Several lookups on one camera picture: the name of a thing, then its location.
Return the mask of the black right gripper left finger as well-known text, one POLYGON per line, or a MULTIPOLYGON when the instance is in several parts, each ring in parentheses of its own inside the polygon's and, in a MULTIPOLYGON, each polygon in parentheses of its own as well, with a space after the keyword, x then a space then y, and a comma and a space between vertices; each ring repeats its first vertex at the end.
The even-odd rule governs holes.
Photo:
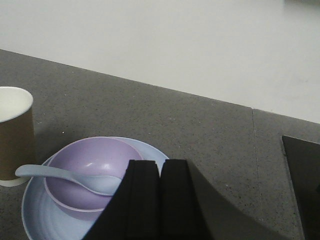
POLYGON ((153 160, 130 160, 115 194, 85 240, 157 240, 160 176, 153 160))

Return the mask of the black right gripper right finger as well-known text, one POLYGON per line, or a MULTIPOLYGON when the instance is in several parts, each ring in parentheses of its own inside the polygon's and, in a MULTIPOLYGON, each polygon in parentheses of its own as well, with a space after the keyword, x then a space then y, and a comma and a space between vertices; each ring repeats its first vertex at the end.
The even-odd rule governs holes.
POLYGON ((167 159, 160 177, 163 240, 281 240, 228 202, 186 160, 167 159))

